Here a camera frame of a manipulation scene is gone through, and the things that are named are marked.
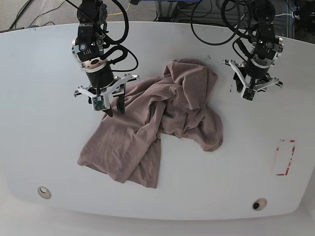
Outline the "mauve t-shirt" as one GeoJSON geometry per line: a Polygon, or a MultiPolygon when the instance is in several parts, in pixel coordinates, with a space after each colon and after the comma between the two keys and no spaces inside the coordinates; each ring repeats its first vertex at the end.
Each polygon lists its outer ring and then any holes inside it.
{"type": "Polygon", "coordinates": [[[186,138],[203,151],[223,142],[220,116],[208,106],[218,76],[194,59],[168,63],[160,77],[126,88],[125,113],[105,115],[84,145],[78,165],[109,175],[114,181],[132,181],[156,188],[161,159],[161,134],[186,138]]]}

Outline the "red tape rectangle marking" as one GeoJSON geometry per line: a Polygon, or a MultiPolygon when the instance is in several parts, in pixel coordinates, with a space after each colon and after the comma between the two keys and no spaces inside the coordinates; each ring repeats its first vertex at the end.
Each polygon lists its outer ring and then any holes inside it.
{"type": "Polygon", "coordinates": [[[296,141],[280,139],[272,162],[271,173],[275,176],[286,176],[294,157],[296,141]]]}

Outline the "left table grommet hole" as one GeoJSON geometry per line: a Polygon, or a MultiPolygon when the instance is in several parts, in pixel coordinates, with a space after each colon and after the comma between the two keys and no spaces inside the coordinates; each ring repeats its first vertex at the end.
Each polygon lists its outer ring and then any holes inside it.
{"type": "Polygon", "coordinates": [[[40,197],[46,200],[50,199],[52,196],[51,192],[46,187],[43,186],[38,187],[37,192],[40,197]]]}

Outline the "table grommet hole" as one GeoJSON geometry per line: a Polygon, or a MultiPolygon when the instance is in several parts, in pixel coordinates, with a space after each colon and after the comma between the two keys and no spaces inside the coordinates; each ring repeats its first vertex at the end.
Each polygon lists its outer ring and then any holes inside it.
{"type": "Polygon", "coordinates": [[[253,202],[252,209],[255,211],[260,211],[264,209],[266,205],[267,205],[267,200],[265,198],[260,198],[253,202]]]}
{"type": "Polygon", "coordinates": [[[50,199],[52,196],[51,192],[46,187],[43,186],[38,187],[37,192],[40,197],[46,200],[50,199]]]}

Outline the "right table grommet hole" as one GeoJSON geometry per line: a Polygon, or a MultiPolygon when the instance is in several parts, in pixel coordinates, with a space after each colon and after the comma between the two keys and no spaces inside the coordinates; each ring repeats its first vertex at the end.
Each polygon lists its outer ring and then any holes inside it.
{"type": "Polygon", "coordinates": [[[260,211],[264,209],[266,205],[267,205],[267,200],[265,198],[260,198],[253,202],[252,209],[255,211],[260,211]]]}

